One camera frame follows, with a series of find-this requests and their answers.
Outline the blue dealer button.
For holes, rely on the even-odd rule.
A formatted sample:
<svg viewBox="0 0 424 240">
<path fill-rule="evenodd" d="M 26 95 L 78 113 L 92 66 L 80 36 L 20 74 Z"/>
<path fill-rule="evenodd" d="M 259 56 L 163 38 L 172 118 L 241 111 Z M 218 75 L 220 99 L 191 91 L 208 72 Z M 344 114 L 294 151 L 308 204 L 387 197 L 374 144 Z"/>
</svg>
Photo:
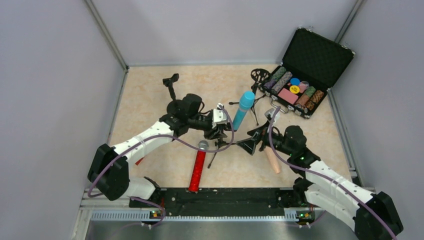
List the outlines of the blue dealer button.
<svg viewBox="0 0 424 240">
<path fill-rule="evenodd" d="M 295 78 L 295 77 L 290 79 L 290 84 L 293 85 L 293 86 L 298 86 L 300 84 L 300 82 L 301 81 L 298 78 Z"/>
</svg>

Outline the red plastic block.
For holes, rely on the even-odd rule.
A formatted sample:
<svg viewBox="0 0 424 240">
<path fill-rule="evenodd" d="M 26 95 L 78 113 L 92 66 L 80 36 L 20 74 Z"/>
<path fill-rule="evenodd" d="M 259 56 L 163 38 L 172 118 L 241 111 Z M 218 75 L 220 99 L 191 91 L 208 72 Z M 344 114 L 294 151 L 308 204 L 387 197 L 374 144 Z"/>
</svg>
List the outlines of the red plastic block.
<svg viewBox="0 0 424 240">
<path fill-rule="evenodd" d="M 144 158 L 141 158 L 141 159 L 139 159 L 136 163 L 135 163 L 135 165 L 136 166 L 138 166 L 141 162 L 142 162 L 142 160 L 143 160 Z"/>
</svg>

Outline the black round-base mic stand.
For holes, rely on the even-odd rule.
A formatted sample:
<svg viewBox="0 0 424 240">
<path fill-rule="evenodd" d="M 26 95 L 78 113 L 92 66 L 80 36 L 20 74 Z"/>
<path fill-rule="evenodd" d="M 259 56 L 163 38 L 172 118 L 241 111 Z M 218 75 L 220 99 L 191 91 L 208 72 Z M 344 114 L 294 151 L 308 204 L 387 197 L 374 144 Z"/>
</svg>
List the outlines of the black round-base mic stand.
<svg viewBox="0 0 424 240">
<path fill-rule="evenodd" d="M 173 84 L 179 80 L 179 74 L 174 73 L 169 78 L 164 78 L 162 80 L 162 83 L 165 87 L 168 88 L 171 102 L 167 105 L 166 111 L 168 114 L 172 114 L 177 118 L 181 119 L 187 119 L 189 117 L 188 115 L 188 102 L 183 99 L 177 99 L 175 89 Z"/>
</svg>

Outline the beige microphone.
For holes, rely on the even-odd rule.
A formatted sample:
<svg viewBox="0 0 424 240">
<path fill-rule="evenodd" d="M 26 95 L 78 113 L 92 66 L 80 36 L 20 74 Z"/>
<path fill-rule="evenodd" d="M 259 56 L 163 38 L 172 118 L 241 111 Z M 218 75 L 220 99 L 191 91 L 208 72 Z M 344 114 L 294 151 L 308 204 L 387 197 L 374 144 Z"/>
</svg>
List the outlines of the beige microphone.
<svg viewBox="0 0 424 240">
<path fill-rule="evenodd" d="M 275 155 L 275 153 L 273 152 L 273 150 L 266 146 L 264 149 L 264 152 L 267 156 L 268 162 L 271 166 L 271 168 L 273 169 L 275 174 L 279 174 L 281 172 L 281 166 L 279 164 L 279 160 L 277 158 L 277 156 Z"/>
</svg>

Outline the black poker chip case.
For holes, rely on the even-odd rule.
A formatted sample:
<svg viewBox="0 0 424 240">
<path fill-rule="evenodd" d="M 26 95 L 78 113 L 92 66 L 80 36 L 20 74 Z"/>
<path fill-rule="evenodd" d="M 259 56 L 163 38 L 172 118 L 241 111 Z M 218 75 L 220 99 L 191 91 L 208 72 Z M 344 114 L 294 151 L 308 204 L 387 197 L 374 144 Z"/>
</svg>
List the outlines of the black poker chip case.
<svg viewBox="0 0 424 240">
<path fill-rule="evenodd" d="M 280 64 L 262 79 L 258 89 L 289 111 L 309 119 L 328 91 L 336 84 L 355 52 L 307 28 L 299 27 L 289 42 Z M 282 89 L 290 90 L 290 79 L 298 78 L 300 92 L 294 104 L 278 97 Z"/>
</svg>

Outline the blue microphone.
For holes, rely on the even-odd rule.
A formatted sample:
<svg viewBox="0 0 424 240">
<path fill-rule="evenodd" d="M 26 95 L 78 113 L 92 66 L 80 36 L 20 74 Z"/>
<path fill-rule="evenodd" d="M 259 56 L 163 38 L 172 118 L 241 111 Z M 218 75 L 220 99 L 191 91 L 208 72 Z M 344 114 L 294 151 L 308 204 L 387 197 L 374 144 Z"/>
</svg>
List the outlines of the blue microphone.
<svg viewBox="0 0 424 240">
<path fill-rule="evenodd" d="M 248 110 L 250 110 L 250 108 L 253 106 L 254 101 L 255 94 L 252 91 L 246 91 L 240 97 L 238 109 L 232 121 L 234 131 L 237 131 L 240 128 L 244 117 L 246 116 Z"/>
</svg>

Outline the pink playing card deck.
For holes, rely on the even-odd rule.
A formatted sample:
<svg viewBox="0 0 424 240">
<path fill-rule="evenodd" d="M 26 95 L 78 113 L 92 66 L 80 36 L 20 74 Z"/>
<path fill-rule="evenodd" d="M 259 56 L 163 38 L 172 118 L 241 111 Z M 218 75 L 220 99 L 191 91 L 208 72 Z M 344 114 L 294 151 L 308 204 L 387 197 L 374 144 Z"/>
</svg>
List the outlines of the pink playing card deck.
<svg viewBox="0 0 424 240">
<path fill-rule="evenodd" d="M 299 96 L 295 93 L 292 93 L 289 89 L 283 88 L 277 95 L 279 98 L 285 100 L 289 104 L 294 104 L 298 99 Z"/>
</svg>

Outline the small black tripod mic stand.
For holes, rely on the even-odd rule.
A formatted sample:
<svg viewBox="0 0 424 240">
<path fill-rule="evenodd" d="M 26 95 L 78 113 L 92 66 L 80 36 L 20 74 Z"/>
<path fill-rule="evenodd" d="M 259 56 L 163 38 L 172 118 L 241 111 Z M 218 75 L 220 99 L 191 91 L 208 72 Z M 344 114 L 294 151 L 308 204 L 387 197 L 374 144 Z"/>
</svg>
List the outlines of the small black tripod mic stand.
<svg viewBox="0 0 424 240">
<path fill-rule="evenodd" d="M 214 145 L 217 147 L 217 150 L 220 150 L 222 147 L 226 147 L 226 146 L 230 146 L 230 145 L 236 145 L 236 142 L 229 143 L 229 142 L 224 141 L 223 138 L 219 138 L 214 143 Z"/>
</svg>

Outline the red glitter microphone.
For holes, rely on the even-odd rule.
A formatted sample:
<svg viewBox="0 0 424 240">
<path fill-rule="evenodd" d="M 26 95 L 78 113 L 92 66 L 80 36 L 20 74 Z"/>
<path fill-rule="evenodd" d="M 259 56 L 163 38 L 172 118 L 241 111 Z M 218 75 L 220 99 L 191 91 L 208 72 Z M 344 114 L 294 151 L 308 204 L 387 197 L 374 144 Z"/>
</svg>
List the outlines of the red glitter microphone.
<svg viewBox="0 0 424 240">
<path fill-rule="evenodd" d="M 206 158 L 206 150 L 209 149 L 209 143 L 206 140 L 201 140 L 198 143 L 199 150 L 196 152 L 195 162 L 192 170 L 192 175 L 188 187 L 189 192 L 198 192 L 199 184 L 202 176 L 204 162 Z"/>
</svg>

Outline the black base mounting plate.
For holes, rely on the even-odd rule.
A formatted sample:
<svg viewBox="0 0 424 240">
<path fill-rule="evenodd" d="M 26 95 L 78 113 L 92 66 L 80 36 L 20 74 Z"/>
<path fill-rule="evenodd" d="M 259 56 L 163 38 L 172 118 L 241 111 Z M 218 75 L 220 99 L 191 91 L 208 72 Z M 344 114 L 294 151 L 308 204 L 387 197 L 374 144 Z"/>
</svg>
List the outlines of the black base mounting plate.
<svg viewBox="0 0 424 240">
<path fill-rule="evenodd" d="M 283 216 L 286 209 L 318 210 L 290 187 L 168 187 L 156 190 L 150 202 L 171 217 L 265 217 Z"/>
</svg>

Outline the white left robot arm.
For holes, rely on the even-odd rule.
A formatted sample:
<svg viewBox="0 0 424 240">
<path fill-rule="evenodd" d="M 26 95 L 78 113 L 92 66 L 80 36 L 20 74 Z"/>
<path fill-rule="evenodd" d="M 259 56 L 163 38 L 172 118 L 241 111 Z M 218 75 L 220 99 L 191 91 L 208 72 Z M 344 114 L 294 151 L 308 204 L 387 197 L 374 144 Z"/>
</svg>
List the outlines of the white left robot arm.
<svg viewBox="0 0 424 240">
<path fill-rule="evenodd" d="M 166 114 L 145 131 L 110 146 L 99 146 L 88 171 L 91 185 L 87 195 L 105 196 L 109 201 L 121 197 L 136 197 L 148 200 L 158 186 L 148 177 L 131 176 L 130 171 L 138 161 L 149 153 L 180 137 L 190 129 L 204 132 L 207 140 L 225 137 L 225 131 L 233 129 L 231 117 L 224 105 L 218 103 L 214 109 L 202 113 L 203 100 L 189 93 L 183 99 L 173 99 L 166 108 Z"/>
</svg>

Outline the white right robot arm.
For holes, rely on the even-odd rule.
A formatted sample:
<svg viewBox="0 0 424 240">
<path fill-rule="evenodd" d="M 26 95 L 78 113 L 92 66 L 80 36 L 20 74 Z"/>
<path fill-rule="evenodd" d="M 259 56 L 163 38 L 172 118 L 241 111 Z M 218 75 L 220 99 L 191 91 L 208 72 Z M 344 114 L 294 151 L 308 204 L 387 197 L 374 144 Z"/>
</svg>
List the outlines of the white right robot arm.
<svg viewBox="0 0 424 240">
<path fill-rule="evenodd" d="M 298 125 L 288 126 L 284 133 L 270 123 L 250 130 L 249 138 L 236 144 L 250 155 L 257 146 L 271 153 L 289 155 L 287 164 L 299 174 L 293 191 L 300 202 L 306 202 L 330 213 L 345 223 L 359 240 L 393 240 L 404 226 L 392 198 L 381 191 L 373 193 L 332 170 L 307 148 L 307 138 Z"/>
</svg>

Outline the yellow big blind button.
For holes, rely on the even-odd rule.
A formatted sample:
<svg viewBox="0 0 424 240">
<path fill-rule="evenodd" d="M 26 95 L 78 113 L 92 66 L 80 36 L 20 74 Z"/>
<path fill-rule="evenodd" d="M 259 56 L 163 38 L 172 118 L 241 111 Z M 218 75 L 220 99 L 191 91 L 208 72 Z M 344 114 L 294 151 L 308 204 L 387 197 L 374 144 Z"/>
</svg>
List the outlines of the yellow big blind button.
<svg viewBox="0 0 424 240">
<path fill-rule="evenodd" d="M 300 87 L 297 85 L 291 85 L 289 88 L 289 91 L 295 95 L 297 95 L 300 92 Z"/>
</svg>

